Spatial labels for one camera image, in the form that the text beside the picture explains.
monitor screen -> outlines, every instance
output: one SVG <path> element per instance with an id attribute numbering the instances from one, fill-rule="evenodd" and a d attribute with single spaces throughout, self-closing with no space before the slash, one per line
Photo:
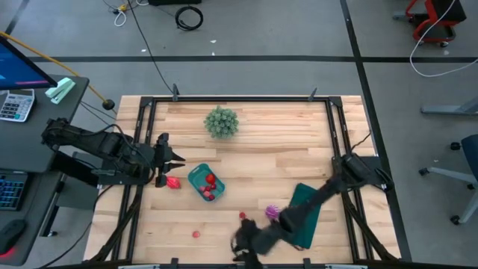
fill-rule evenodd
<path id="1" fill-rule="evenodd" d="M 0 37 L 0 90 L 56 86 L 32 61 Z"/>

pink toy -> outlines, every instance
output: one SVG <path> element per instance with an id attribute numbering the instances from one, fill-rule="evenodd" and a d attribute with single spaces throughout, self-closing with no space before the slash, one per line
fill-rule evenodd
<path id="1" fill-rule="evenodd" d="M 280 209 L 275 205 L 266 207 L 266 217 L 270 220 L 275 220 L 279 217 Z"/>
<path id="2" fill-rule="evenodd" d="M 168 176 L 166 180 L 166 185 L 172 189 L 179 189 L 181 188 L 181 182 L 177 177 Z"/>

black desk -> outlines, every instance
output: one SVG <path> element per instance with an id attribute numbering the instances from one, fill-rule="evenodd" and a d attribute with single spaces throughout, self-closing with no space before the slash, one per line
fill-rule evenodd
<path id="1" fill-rule="evenodd" d="M 64 75 L 51 75 L 60 81 Z M 46 145 L 42 145 L 41 133 L 48 119 L 58 117 L 72 120 L 76 109 L 89 83 L 88 78 L 69 77 L 76 86 L 56 105 L 46 97 L 48 89 L 35 90 L 36 105 L 33 107 L 25 123 L 14 123 L 0 120 L 0 143 L 3 153 L 0 155 L 0 169 L 33 173 L 46 172 L 53 161 L 55 153 Z M 3 103 L 6 95 L 0 96 Z"/>
<path id="2" fill-rule="evenodd" d="M 52 75 L 56 81 L 64 77 L 64 75 Z M 40 142 L 46 121 L 49 118 L 58 117 L 71 120 L 83 97 L 89 80 L 69 78 L 76 83 L 76 86 L 59 105 L 53 104 L 45 96 L 45 90 L 36 90 L 37 104 L 26 123 L 0 121 L 1 150 L 9 153 L 0 155 L 0 170 L 38 172 L 31 179 L 22 210 L 0 211 L 0 228 L 15 219 L 24 219 L 27 223 L 26 230 L 13 250 L 7 253 L 8 255 L 0 256 L 0 264 L 20 266 L 25 263 L 62 177 L 60 172 L 46 172 L 55 153 Z M 0 98 L 0 102 L 3 102 L 4 96 Z"/>

teal basket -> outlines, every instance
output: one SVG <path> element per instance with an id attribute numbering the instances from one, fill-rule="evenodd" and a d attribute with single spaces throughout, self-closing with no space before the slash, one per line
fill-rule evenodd
<path id="1" fill-rule="evenodd" d="M 214 174 L 214 177 L 216 178 L 216 182 L 215 182 L 216 189 L 210 191 L 211 194 L 213 194 L 216 197 L 212 201 L 209 201 L 208 198 L 204 197 L 204 195 L 202 195 L 202 192 L 199 190 L 199 187 L 201 186 L 209 186 L 209 184 L 206 182 L 206 176 L 210 173 Z M 223 195 L 223 192 L 226 189 L 226 186 L 224 185 L 224 183 L 217 177 L 217 175 L 211 170 L 211 168 L 209 168 L 207 164 L 200 164 L 196 168 L 194 168 L 192 171 L 190 171 L 189 174 L 187 175 L 187 180 L 189 181 L 189 183 L 192 184 L 194 189 L 196 189 L 197 193 L 206 202 L 216 201 L 217 199 L 219 199 L 219 197 L 221 197 L 221 195 Z"/>

white cable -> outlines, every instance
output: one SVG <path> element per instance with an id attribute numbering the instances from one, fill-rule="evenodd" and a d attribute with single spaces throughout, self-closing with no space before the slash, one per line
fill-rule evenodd
<path id="1" fill-rule="evenodd" d="M 148 5 L 149 3 L 147 2 L 147 3 L 145 3 L 145 4 L 140 4 L 140 1 L 136 0 L 136 4 L 137 4 L 137 5 Z"/>
<path id="2" fill-rule="evenodd" d="M 453 0 L 453 2 L 451 3 L 451 5 L 448 7 L 447 11 L 445 11 L 445 13 L 443 13 L 443 15 L 441 16 L 440 19 L 438 19 L 438 21 L 436 21 L 430 28 L 428 28 L 428 30 L 425 31 L 424 34 L 421 35 L 421 38 L 420 40 L 417 42 L 417 45 L 415 45 L 415 47 L 413 48 L 413 51 L 412 53 L 410 54 L 410 64 L 412 65 L 413 67 L 413 70 L 415 70 L 415 72 L 418 74 L 418 75 L 421 75 L 423 77 L 426 77 L 426 78 L 435 78 L 435 77 L 439 77 L 439 76 L 442 76 L 442 75 L 446 75 L 446 74 L 450 74 L 452 72 L 456 72 L 456 71 L 459 71 L 459 70 L 462 70 L 462 69 L 465 69 L 465 68 L 468 68 L 470 66 L 472 66 L 473 64 L 475 64 L 476 62 L 478 62 L 478 58 L 473 61 L 472 63 L 470 64 L 467 64 L 465 65 L 464 67 L 460 67 L 458 69 L 454 69 L 454 70 L 451 70 L 451 71 L 446 71 L 446 72 L 443 72 L 443 73 L 440 73 L 440 74 L 434 74 L 434 75 L 427 75 L 427 74 L 423 74 L 422 72 L 418 71 L 417 68 L 415 67 L 415 65 L 413 64 L 413 61 L 412 61 L 412 57 L 413 57 L 413 54 L 415 53 L 415 51 L 417 50 L 418 46 L 420 45 L 421 41 L 423 40 L 423 38 L 426 36 L 426 34 L 428 34 L 428 32 L 430 30 L 432 30 L 433 27 L 435 27 L 435 25 L 437 25 L 448 13 L 448 11 L 450 11 L 451 7 L 455 4 L 456 0 Z"/>
<path id="3" fill-rule="evenodd" d="M 121 15 L 123 15 L 123 16 L 125 17 L 125 20 L 122 21 L 122 23 L 118 24 L 118 18 L 119 18 Z M 114 25 L 117 26 L 117 27 L 121 27 L 121 26 L 123 26 L 125 23 L 126 23 L 126 14 L 125 14 L 124 12 L 122 12 L 122 11 L 119 11 L 119 13 L 118 13 L 116 19 L 114 19 Z"/>

